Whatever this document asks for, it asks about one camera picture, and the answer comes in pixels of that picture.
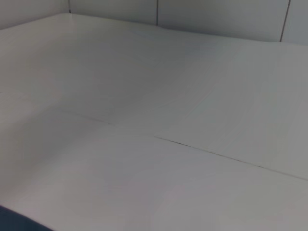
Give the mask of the blue shirt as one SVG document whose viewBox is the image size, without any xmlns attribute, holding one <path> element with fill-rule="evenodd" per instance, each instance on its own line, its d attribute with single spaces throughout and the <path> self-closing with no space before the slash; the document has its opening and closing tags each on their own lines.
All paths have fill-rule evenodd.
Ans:
<svg viewBox="0 0 308 231">
<path fill-rule="evenodd" d="M 53 231 L 21 214 L 0 206 L 0 231 Z"/>
</svg>

